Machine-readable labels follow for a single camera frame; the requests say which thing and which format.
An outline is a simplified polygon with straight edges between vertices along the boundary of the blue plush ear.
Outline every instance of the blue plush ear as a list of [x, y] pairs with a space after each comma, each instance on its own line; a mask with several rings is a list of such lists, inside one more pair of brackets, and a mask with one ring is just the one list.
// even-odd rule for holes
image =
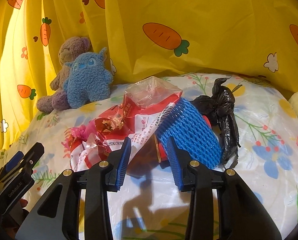
[[66, 62], [65, 65], [69, 68], [72, 68], [73, 62]]
[[102, 58], [102, 61], [105, 62], [107, 59], [107, 48], [104, 47], [102, 50], [100, 50], [99, 54]]

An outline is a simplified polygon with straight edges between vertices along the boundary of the metal screw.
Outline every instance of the metal screw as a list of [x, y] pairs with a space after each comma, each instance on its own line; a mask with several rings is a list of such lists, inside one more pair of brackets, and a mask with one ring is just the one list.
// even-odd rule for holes
[[65, 171], [63, 171], [63, 175], [64, 176], [70, 176], [72, 174], [72, 170], [70, 170], [70, 169], [67, 169], [67, 170], [65, 170]]
[[192, 167], [198, 167], [200, 164], [199, 164], [198, 161], [193, 160], [193, 161], [190, 162], [190, 165], [191, 165]]
[[101, 168], [107, 167], [108, 165], [109, 165], [109, 163], [107, 161], [102, 161], [102, 162], [99, 163], [99, 166]]
[[227, 169], [226, 170], [226, 173], [229, 175], [229, 176], [233, 176], [236, 174], [236, 172], [233, 170], [233, 169]]

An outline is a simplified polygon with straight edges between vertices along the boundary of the hand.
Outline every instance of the hand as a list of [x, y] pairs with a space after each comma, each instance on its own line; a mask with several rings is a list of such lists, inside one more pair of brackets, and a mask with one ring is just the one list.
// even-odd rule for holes
[[[20, 202], [20, 205], [22, 208], [25, 208], [28, 205], [28, 201], [26, 201], [25, 199], [20, 199], [19, 202]], [[8, 236], [10, 236], [12, 239], [14, 239], [15, 234], [17, 233], [18, 229], [19, 229], [18, 227], [5, 228], [5, 231], [7, 232]]]

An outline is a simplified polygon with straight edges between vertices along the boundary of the barcode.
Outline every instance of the barcode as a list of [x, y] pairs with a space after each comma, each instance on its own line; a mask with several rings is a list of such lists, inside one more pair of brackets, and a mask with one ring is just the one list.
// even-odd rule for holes
[[169, 105], [167, 105], [167, 107], [165, 109], [163, 109], [163, 111], [161, 112], [160, 116], [158, 117], [158, 126], [165, 120], [165, 118], [171, 113], [171, 110], [174, 108], [175, 104], [174, 103], [170, 103]]

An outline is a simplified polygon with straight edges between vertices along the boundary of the teddy bear snout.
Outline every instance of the teddy bear snout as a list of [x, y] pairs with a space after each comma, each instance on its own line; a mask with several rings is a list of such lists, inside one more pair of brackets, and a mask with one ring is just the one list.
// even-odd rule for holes
[[62, 64], [70, 62], [72, 61], [71, 52], [68, 49], [64, 49], [60, 52], [59, 58]]

